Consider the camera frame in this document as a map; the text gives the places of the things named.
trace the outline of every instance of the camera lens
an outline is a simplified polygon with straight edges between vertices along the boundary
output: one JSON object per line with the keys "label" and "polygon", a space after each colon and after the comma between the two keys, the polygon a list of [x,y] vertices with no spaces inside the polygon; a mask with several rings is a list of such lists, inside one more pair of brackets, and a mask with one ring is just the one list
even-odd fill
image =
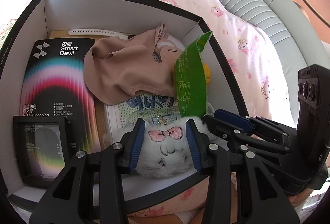
{"label": "camera lens", "polygon": [[314,99],[315,99],[315,85],[314,84],[312,84],[310,86],[310,99],[312,101],[314,101]]}
{"label": "camera lens", "polygon": [[307,84],[307,82],[304,82],[303,96],[304,96],[305,99],[307,99],[307,94],[308,94],[308,84]]}
{"label": "camera lens", "polygon": [[298,83],[298,94],[302,94],[303,93],[303,84],[300,82]]}

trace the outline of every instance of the rainbow gradient print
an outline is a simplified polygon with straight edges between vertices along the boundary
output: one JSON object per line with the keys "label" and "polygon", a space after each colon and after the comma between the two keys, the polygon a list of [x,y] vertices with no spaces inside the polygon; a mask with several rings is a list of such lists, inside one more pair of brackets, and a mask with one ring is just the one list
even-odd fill
{"label": "rainbow gradient print", "polygon": [[[57,49],[55,42],[52,44],[53,48]],[[70,133],[72,133],[72,140],[69,140],[72,143],[67,145],[69,152],[101,151],[93,95],[84,83],[83,56],[86,52],[84,50],[79,52],[83,53],[80,56],[81,60],[77,59],[77,56],[59,56],[57,52],[55,57],[49,54],[37,59],[32,55],[33,53],[34,50],[32,50],[24,77],[20,115],[65,116],[70,122]],[[48,160],[45,155],[36,154],[35,158],[41,166],[45,164],[49,166],[49,171],[60,172],[63,168],[62,162]]]}

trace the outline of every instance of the yellow object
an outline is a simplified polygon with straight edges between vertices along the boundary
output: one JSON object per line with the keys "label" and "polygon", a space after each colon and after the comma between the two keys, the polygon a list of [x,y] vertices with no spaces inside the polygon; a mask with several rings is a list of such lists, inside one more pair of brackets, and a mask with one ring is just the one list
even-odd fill
{"label": "yellow object", "polygon": [[203,69],[205,74],[206,85],[209,85],[211,80],[211,71],[207,64],[203,63]]}

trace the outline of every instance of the cardboard box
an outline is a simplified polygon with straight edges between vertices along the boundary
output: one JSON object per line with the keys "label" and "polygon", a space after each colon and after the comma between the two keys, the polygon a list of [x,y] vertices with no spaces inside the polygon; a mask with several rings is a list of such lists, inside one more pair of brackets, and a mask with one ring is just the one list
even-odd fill
{"label": "cardboard box", "polygon": [[[209,28],[202,18],[158,0],[33,0],[24,10],[0,52],[0,167],[9,194],[38,202],[44,191],[24,186],[18,171],[12,120],[19,115],[20,96],[26,65],[36,40],[47,39],[52,31],[77,28],[105,29],[137,35],[165,23],[168,32],[187,46]],[[245,104],[227,60],[212,37],[201,55],[211,70],[208,102],[214,109],[243,114]],[[127,211],[134,212],[179,194],[204,177],[195,170],[171,179],[123,178]]]}

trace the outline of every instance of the pink cartoon character print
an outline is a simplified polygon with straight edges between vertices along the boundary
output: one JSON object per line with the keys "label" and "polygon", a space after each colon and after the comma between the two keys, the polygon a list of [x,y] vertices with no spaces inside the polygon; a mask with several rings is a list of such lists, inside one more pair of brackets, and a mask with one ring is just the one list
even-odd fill
{"label": "pink cartoon character print", "polygon": [[265,99],[268,99],[270,96],[270,86],[268,81],[268,76],[266,76],[265,80],[261,83],[261,93],[263,94]]}
{"label": "pink cartoon character print", "polygon": [[183,194],[183,196],[180,198],[181,201],[185,201],[188,199],[188,197],[192,194],[192,191],[194,190],[194,188],[190,188],[188,190],[186,190]]}
{"label": "pink cartoon character print", "polygon": [[140,217],[151,216],[151,217],[155,217],[155,216],[160,216],[163,213],[163,211],[164,211],[164,207],[161,207],[158,210],[151,210],[150,208],[147,208],[143,211],[134,213],[133,216],[140,216]]}
{"label": "pink cartoon character print", "polygon": [[249,54],[249,48],[248,48],[247,40],[245,40],[245,39],[239,40],[237,44],[238,44],[238,49],[240,49],[241,52],[245,53],[246,55]]}
{"label": "pink cartoon character print", "polygon": [[233,59],[227,59],[227,61],[228,61],[228,64],[229,64],[231,70],[233,71],[233,73],[234,74],[237,73],[238,72],[237,64],[234,62],[234,60]]}
{"label": "pink cartoon character print", "polygon": [[178,6],[178,4],[174,0],[162,0],[162,1],[173,6]]}
{"label": "pink cartoon character print", "polygon": [[211,7],[211,13],[217,17],[220,17],[225,14],[225,12],[218,7]]}

